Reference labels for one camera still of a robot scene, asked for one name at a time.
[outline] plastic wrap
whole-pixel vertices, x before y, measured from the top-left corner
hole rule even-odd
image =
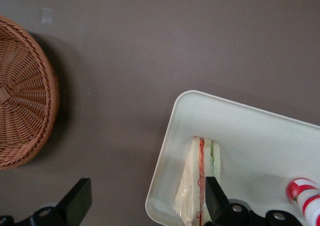
[[[206,206],[206,177],[220,182],[220,147],[211,139],[193,137],[173,208],[185,226],[203,226],[211,220]]]

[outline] white plastic tray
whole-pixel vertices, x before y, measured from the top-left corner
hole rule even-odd
[[[320,127],[199,91],[184,92],[174,103],[145,202],[152,220],[183,226],[173,203],[193,136],[219,143],[228,198],[247,202],[263,217],[285,210],[306,225],[285,189],[295,177],[319,185]]]

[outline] red stripe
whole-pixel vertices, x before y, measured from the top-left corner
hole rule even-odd
[[[320,215],[316,218],[315,226],[320,226]]]
[[[308,198],[308,199],[304,202],[303,207],[302,207],[302,213],[303,213],[303,215],[305,215],[306,207],[307,207],[312,201],[314,201],[314,200],[316,200],[316,199],[319,199],[319,198],[320,198],[320,194],[317,194],[317,195],[315,195],[315,196],[312,196],[312,197]]]
[[[308,184],[304,184],[304,185],[300,185],[299,186],[299,194],[301,194],[303,191],[305,190],[317,190],[318,188],[316,188],[315,186],[312,185],[308,185]]]

